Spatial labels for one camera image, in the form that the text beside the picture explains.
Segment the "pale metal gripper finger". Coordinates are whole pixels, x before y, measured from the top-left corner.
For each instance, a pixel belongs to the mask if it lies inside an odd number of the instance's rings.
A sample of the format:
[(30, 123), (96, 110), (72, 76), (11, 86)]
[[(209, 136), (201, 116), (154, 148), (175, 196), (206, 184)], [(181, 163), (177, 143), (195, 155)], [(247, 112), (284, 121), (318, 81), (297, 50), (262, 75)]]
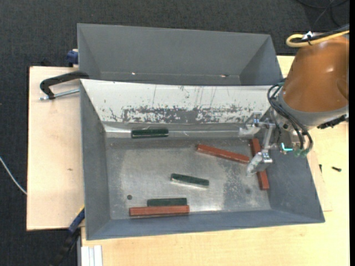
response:
[(246, 176), (252, 176), (257, 172), (262, 172), (272, 163), (273, 159), (268, 151), (257, 152), (247, 164)]
[(259, 132), (262, 112), (253, 112), (239, 128), (239, 136), (252, 136)]

